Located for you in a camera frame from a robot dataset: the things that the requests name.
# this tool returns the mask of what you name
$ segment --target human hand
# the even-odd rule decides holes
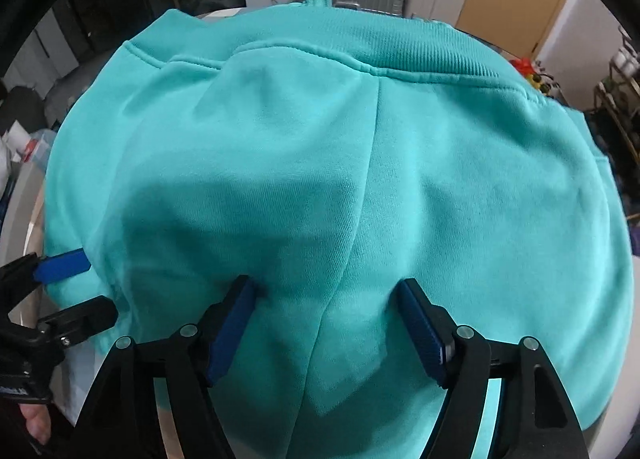
[[[41,445],[51,438],[51,418],[46,405],[20,405],[20,412],[27,422],[27,431]]]

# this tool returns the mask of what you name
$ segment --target silver screw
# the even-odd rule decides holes
[[[540,347],[540,342],[538,342],[538,340],[536,340],[535,338],[532,338],[531,336],[527,336],[522,341],[522,343],[527,349],[530,349],[532,351],[535,351],[538,349],[538,347]]]
[[[461,325],[456,329],[456,333],[460,338],[464,338],[465,340],[469,340],[469,338],[474,337],[474,330],[471,329],[468,325]]]
[[[131,338],[128,336],[121,336],[116,340],[116,347],[118,349],[126,349],[131,345]]]
[[[197,333],[198,328],[193,324],[187,324],[180,327],[180,336],[184,336],[185,338],[191,338]]]

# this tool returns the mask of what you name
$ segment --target floor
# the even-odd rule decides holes
[[[96,55],[55,83],[44,99],[44,114],[49,125],[53,125],[56,120],[62,123],[66,113],[94,82],[112,54],[113,51],[106,51]]]

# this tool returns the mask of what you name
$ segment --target teal sweatshirt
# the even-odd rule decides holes
[[[538,338],[583,427],[630,328],[625,218],[582,115],[445,24],[330,0],[215,24],[172,10],[125,42],[49,160],[47,254],[79,246],[92,269],[49,293],[114,299],[102,353],[197,321],[239,274],[261,284],[210,395],[269,459],[420,456],[445,392],[400,279],[487,339]]]

